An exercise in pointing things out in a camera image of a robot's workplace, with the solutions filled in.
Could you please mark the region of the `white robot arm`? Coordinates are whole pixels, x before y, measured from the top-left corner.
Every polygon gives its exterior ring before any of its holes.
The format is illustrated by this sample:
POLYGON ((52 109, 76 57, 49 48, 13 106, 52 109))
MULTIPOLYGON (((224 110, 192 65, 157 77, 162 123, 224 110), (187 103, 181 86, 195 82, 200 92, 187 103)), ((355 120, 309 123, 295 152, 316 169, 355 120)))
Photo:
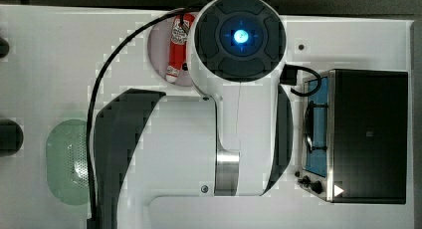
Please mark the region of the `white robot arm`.
POLYGON ((97 115, 93 229, 152 229, 159 197, 261 196, 286 166, 283 19, 263 0, 213 0, 189 25, 189 90, 129 89, 97 115))

